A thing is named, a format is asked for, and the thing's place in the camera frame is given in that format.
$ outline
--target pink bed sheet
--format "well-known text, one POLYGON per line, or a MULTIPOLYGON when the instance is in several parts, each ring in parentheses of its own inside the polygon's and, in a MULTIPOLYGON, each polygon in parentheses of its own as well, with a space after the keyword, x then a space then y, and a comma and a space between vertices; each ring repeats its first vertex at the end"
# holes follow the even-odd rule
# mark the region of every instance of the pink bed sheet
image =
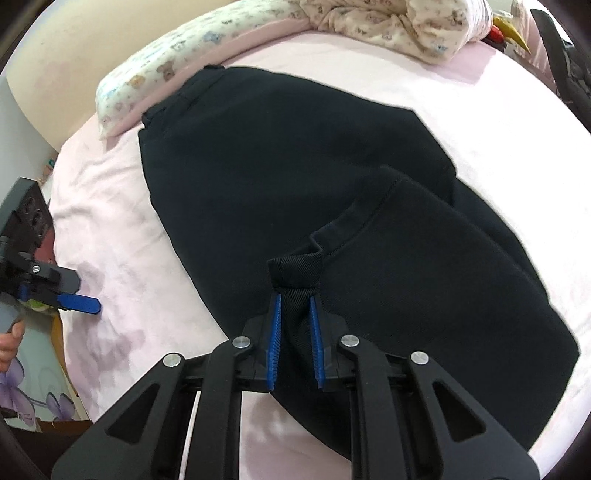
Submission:
MULTIPOLYGON (((581 349, 564 398, 531 449, 548 472, 591 410, 591 135, 541 82, 481 43, 431 67, 350 38, 303 33, 228 64, 413 108, 459 177, 517 232, 581 349)), ((165 354, 201 355, 225 340, 150 205, 140 128, 103 145, 93 117, 66 142, 54 171, 57 261, 79 272, 81 293, 103 303, 98 317, 63 315, 69 373, 94 420, 165 354)), ((241 435, 244 480, 350 478, 348 462, 270 395, 245 395, 241 435)))

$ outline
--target metal screw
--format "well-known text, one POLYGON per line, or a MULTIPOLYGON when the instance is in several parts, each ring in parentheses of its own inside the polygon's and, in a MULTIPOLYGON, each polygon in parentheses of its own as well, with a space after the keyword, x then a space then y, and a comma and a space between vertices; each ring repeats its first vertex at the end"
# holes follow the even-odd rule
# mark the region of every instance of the metal screw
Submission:
POLYGON ((250 346, 251 344, 251 340, 248 337, 236 337, 234 340, 232 340, 232 345, 235 346, 236 348, 246 348, 248 346, 250 346))
POLYGON ((167 367, 176 367, 181 362, 181 356, 177 353, 169 353, 167 356, 164 357, 164 360, 162 360, 162 362, 167 367))
POLYGON ((341 338, 340 343, 348 347, 358 346, 359 338, 355 335, 343 335, 343 338, 341 338))
POLYGON ((417 365, 425 365, 429 362, 429 356, 425 352, 413 352, 410 359, 417 365))

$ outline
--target black fabric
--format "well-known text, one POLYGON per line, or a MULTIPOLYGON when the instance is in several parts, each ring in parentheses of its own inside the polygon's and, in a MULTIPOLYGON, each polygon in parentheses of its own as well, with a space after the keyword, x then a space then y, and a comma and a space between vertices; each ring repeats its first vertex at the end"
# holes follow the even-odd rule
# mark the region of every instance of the black fabric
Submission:
POLYGON ((274 395, 321 441, 348 456, 347 399, 319 394, 311 371, 317 291, 384 351, 433 355, 532 445, 576 343, 515 235, 413 112, 262 70, 206 69, 144 124, 152 204, 224 332, 239 335, 273 288, 283 293, 274 395))

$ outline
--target finger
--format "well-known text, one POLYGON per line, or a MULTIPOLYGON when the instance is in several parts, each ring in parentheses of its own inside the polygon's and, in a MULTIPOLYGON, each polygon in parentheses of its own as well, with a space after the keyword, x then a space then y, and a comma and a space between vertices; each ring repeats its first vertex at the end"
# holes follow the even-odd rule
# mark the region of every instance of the finger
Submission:
POLYGON ((16 357, 18 350, 1 350, 0 351, 0 362, 10 363, 16 357))
POLYGON ((25 322, 23 322, 22 320, 18 323, 15 323, 12 326, 12 330, 11 330, 12 336, 16 339, 20 340, 22 339, 22 336, 25 334, 25 322))
POLYGON ((21 338, 14 338, 11 333, 0 335, 0 351, 11 351, 18 348, 21 344, 21 338))

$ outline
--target beige wall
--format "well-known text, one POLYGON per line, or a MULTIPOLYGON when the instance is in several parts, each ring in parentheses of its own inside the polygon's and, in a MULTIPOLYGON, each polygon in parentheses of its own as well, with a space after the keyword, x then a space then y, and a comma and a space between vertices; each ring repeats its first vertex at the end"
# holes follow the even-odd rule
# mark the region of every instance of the beige wall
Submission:
POLYGON ((7 67, 14 98, 59 150, 95 111, 107 73, 152 40, 230 0, 57 0, 7 67))

